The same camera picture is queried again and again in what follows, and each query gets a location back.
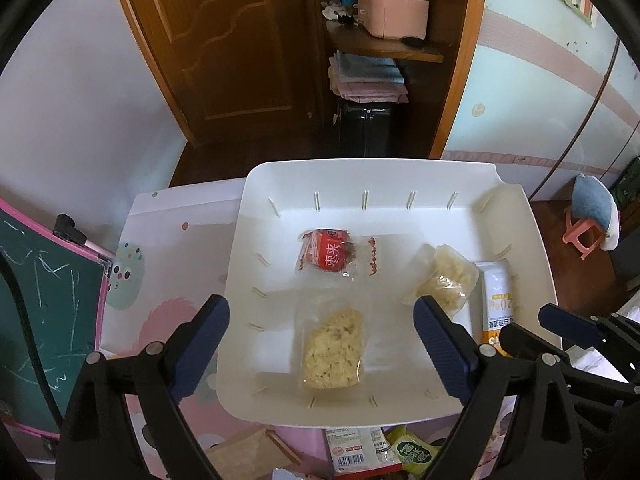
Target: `cartoon-patterned table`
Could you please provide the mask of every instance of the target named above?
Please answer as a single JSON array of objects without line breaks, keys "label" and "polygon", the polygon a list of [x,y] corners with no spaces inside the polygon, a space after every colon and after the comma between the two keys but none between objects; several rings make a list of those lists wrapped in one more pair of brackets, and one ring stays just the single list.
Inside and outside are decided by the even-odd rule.
[{"label": "cartoon-patterned table", "polygon": [[[127,217],[111,273],[100,349],[138,354],[151,341],[166,341],[211,294],[224,294],[226,270],[238,220],[244,179],[174,187],[136,197]],[[214,355],[196,393],[180,410],[204,449],[254,424],[229,415],[216,397]],[[146,441],[137,397],[127,403],[151,473],[166,472]],[[433,427],[444,427],[441,419]],[[332,469],[322,430],[276,428],[303,458],[302,472],[329,476]]]}]

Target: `blue gripper pad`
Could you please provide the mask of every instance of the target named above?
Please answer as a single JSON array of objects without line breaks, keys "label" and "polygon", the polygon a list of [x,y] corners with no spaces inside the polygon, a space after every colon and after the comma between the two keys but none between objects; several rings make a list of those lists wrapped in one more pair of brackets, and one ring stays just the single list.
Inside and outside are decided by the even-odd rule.
[{"label": "blue gripper pad", "polygon": [[169,370],[173,381],[169,393],[176,404],[193,395],[229,326],[229,304],[222,296],[212,295],[188,323],[180,325],[167,342],[178,338],[179,355]]},{"label": "blue gripper pad", "polygon": [[598,347],[602,342],[602,334],[594,321],[562,310],[553,303],[547,303],[540,309],[538,321],[542,328],[568,339],[580,348]]},{"label": "blue gripper pad", "polygon": [[414,327],[447,393],[466,405],[474,389],[471,375],[478,368],[473,338],[451,322],[432,296],[415,302]]}]

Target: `white plastic tray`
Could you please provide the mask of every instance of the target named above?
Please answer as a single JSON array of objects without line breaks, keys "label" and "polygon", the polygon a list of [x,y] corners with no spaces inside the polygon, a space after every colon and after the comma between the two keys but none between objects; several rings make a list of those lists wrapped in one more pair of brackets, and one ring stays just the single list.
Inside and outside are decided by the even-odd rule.
[{"label": "white plastic tray", "polygon": [[[300,234],[345,229],[378,237],[378,272],[364,287],[372,322],[364,380],[335,395],[300,387],[301,294],[338,276],[296,273]],[[348,159],[270,162],[247,177],[225,296],[231,319],[218,357],[217,390],[231,415],[317,428],[389,426],[458,412],[402,304],[425,244],[449,244],[471,261],[507,258],[515,320],[544,339],[538,309],[556,302],[542,239],[522,188],[493,164],[447,160]],[[455,317],[476,338],[477,292]]]}]

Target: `white and orange wrapper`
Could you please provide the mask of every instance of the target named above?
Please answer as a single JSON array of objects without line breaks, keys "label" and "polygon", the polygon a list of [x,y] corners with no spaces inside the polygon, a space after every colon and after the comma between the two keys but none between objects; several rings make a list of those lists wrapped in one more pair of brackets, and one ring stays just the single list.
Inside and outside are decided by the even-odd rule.
[{"label": "white and orange wrapper", "polygon": [[500,330],[513,322],[513,288],[509,273],[509,262],[476,263],[482,272],[482,341],[489,343],[501,353]]}]

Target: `green label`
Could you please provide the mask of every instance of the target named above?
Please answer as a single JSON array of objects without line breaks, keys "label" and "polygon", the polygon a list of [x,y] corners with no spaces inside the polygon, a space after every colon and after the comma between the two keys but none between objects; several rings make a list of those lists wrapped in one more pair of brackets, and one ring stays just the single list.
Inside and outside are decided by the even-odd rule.
[{"label": "green label", "polygon": [[415,442],[401,442],[398,444],[398,453],[400,456],[410,458],[412,462],[418,464],[427,464],[433,458],[428,449],[424,449]]}]

